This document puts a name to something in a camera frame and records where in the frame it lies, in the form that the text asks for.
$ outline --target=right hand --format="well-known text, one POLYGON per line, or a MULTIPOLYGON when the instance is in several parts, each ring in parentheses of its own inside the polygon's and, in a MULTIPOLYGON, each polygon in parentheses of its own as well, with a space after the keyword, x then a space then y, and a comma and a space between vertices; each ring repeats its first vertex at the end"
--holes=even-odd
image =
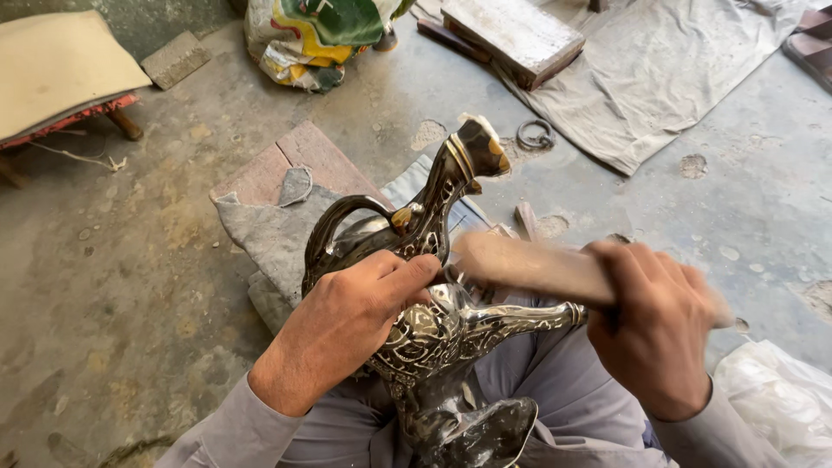
POLYGON ((590 311, 587 335, 607 372, 660 421, 684 421, 711 398, 705 371, 715 307, 702 273, 642 243, 583 248, 607 271, 617 317, 590 311))

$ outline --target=burnishing tool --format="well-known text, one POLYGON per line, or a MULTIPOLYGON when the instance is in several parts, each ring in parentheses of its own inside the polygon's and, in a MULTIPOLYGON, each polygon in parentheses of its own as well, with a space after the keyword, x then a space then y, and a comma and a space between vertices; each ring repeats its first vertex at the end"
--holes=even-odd
MULTIPOLYGON (((474 281, 555 296, 599 311, 614 311, 617 300, 607 274, 590 255, 543 242, 529 242, 485 232, 467 232, 451 247, 453 263, 431 284, 474 281)), ((709 287, 715 306, 714 328, 735 325, 722 294, 709 287)))

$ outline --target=gray sleeve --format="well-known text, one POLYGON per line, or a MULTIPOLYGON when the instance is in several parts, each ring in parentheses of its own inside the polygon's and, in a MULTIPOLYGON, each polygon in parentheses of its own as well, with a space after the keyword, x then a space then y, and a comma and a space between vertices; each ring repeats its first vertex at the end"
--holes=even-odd
POLYGON ((275 468, 303 422, 260 401, 246 374, 216 412, 180 437, 156 468, 275 468))
POLYGON ((711 401, 687 421, 661 422, 647 414, 665 452, 683 468, 787 467, 775 448, 751 431, 725 394, 711 386, 711 401))

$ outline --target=stained floor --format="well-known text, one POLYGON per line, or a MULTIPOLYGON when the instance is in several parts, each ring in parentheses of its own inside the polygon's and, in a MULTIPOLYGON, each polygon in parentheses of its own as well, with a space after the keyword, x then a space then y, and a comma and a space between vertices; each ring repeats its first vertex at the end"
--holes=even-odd
MULTIPOLYGON (((437 142, 415 149, 435 140, 416 137, 437 131, 424 121, 452 131, 477 113, 511 137, 532 117, 487 68, 420 37, 410 17, 397 24, 394 51, 357 57, 320 96, 271 82, 234 22, 203 41, 214 59, 199 71, 141 91, 128 110, 141 142, 106 119, 78 127, 87 137, 45 141, 87 155, 106 144, 127 158, 119 172, 34 147, 19 156, 31 185, 0 187, 0 454, 94 466, 216 408, 271 336, 246 295, 255 266, 208 191, 296 124, 314 122, 381 186, 436 152, 437 142)), ((618 233, 668 250, 708 271, 748 338, 830 372, 832 288, 818 283, 832 279, 830 115, 832 97, 778 52, 629 180, 559 137, 549 152, 517 154, 525 162, 483 181, 476 201, 509 223, 531 202, 561 241, 618 233)), ((745 340, 715 332, 709 365, 745 340)))

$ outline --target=metal ring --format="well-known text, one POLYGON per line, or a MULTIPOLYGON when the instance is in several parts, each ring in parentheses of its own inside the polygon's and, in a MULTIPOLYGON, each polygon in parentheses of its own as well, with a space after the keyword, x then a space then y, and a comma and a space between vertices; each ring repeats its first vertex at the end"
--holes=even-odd
POLYGON ((530 147, 530 148, 551 148, 555 146, 555 129, 549 125, 549 122, 546 122, 542 119, 534 119, 534 120, 527 120, 520 124, 518 127, 518 141, 521 142, 523 145, 530 147), (543 130, 546 132, 540 135, 539 137, 535 137, 533 140, 529 140, 522 135, 522 131, 526 129, 529 125, 537 125, 542 127, 543 130))

